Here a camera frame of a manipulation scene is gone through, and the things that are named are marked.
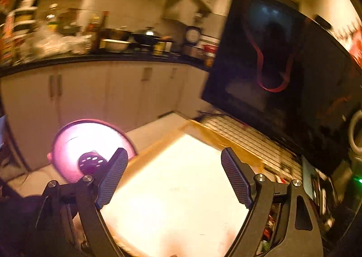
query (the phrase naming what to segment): plastic bag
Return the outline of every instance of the plastic bag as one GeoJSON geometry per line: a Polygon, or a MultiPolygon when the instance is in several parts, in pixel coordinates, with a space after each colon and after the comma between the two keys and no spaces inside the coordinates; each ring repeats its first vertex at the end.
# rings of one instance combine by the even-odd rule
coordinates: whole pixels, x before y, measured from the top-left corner
{"type": "Polygon", "coordinates": [[[69,42],[61,34],[50,31],[44,22],[34,33],[34,50],[38,58],[69,52],[69,42]]]}
{"type": "Polygon", "coordinates": [[[68,36],[64,37],[68,45],[70,46],[73,54],[87,54],[91,49],[91,35],[79,35],[76,37],[68,36]]]}

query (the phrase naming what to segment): pot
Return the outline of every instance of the pot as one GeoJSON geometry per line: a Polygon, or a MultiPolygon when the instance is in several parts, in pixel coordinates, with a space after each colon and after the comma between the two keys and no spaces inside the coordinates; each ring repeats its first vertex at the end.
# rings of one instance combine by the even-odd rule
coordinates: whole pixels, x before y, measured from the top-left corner
{"type": "Polygon", "coordinates": [[[110,31],[109,37],[113,40],[127,41],[129,39],[129,37],[131,36],[132,32],[125,31],[124,28],[125,28],[125,26],[121,27],[120,29],[112,29],[110,31]]]}
{"type": "Polygon", "coordinates": [[[154,46],[159,41],[161,34],[154,31],[154,28],[149,26],[147,29],[141,29],[133,34],[133,38],[137,43],[142,45],[154,46]]]}

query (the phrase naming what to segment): red strap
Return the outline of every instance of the red strap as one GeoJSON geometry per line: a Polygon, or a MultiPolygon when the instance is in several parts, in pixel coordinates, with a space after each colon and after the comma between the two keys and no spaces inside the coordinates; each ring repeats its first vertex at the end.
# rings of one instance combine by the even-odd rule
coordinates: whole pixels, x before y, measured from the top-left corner
{"type": "MultiPolygon", "coordinates": [[[[262,87],[264,90],[272,92],[272,93],[279,93],[279,92],[285,90],[286,87],[289,84],[290,73],[292,71],[294,57],[296,56],[296,54],[298,52],[300,42],[302,41],[302,35],[301,35],[301,38],[300,38],[298,44],[294,47],[293,52],[288,57],[287,65],[286,65],[286,68],[285,68],[285,74],[283,74],[283,82],[281,83],[281,85],[274,88],[274,89],[268,89],[268,88],[264,87],[263,83],[262,83],[262,70],[263,70],[263,63],[264,63],[264,55],[261,52],[258,45],[256,44],[256,42],[254,41],[253,36],[250,33],[250,31],[248,29],[248,25],[247,25],[247,18],[248,18],[247,14],[249,12],[249,9],[247,9],[247,8],[249,8],[250,2],[251,2],[251,0],[245,0],[244,1],[243,27],[244,27],[245,34],[246,34],[247,38],[249,39],[249,42],[251,43],[251,45],[254,47],[254,49],[255,49],[255,51],[257,53],[257,57],[258,57],[256,80],[257,80],[258,85],[260,87],[262,87]]],[[[310,21],[311,20],[308,17],[305,18],[305,28],[309,25],[310,21]]]]}

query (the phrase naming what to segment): black countertop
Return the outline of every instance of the black countertop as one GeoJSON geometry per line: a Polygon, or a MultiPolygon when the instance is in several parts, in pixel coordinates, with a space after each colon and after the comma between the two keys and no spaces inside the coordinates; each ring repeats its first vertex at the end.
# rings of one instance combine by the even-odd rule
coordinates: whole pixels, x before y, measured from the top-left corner
{"type": "Polygon", "coordinates": [[[201,60],[194,59],[191,57],[183,57],[179,55],[162,55],[155,56],[146,53],[107,53],[101,55],[71,55],[71,54],[62,54],[56,55],[49,58],[40,59],[27,64],[19,64],[15,66],[3,67],[0,69],[0,78],[11,75],[14,73],[31,70],[35,68],[67,64],[67,63],[76,63],[76,62],[89,62],[89,61],[152,61],[152,62],[169,62],[169,63],[179,63],[179,64],[188,64],[199,68],[204,71],[209,71],[201,60]]]}

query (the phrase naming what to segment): cabinet handle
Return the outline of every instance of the cabinet handle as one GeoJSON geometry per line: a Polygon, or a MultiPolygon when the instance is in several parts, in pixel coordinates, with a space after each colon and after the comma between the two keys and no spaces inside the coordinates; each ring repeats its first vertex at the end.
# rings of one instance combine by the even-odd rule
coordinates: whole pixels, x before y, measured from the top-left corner
{"type": "Polygon", "coordinates": [[[177,72],[177,67],[174,67],[171,71],[171,76],[170,76],[171,79],[175,78],[176,72],[177,72]]]}
{"type": "Polygon", "coordinates": [[[63,94],[62,75],[58,74],[58,96],[61,97],[63,94]]]}
{"type": "Polygon", "coordinates": [[[54,75],[49,75],[49,97],[50,97],[50,100],[53,99],[53,96],[54,96],[53,80],[54,80],[54,75]]]}
{"type": "Polygon", "coordinates": [[[147,82],[147,81],[151,80],[151,76],[152,76],[152,67],[145,67],[143,69],[143,75],[142,75],[141,82],[147,82]]]}

